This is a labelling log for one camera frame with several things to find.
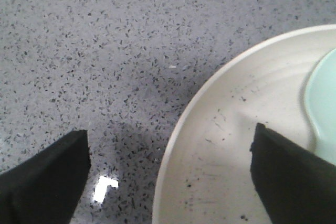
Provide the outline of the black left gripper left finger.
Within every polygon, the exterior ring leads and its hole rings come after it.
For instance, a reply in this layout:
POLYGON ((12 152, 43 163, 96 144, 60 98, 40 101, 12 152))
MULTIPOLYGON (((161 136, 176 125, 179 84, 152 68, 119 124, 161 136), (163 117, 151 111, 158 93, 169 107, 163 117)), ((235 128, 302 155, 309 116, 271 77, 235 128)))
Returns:
POLYGON ((86 130, 1 174, 1 223, 70 223, 90 170, 86 130))

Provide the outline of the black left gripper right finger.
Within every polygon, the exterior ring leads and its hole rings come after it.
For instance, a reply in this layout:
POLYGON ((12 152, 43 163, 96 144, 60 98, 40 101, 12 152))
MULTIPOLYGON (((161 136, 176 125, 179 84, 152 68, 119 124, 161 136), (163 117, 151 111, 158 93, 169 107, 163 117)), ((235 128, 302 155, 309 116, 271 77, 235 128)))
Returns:
POLYGON ((250 172, 272 223, 335 223, 335 166, 257 123, 250 172))

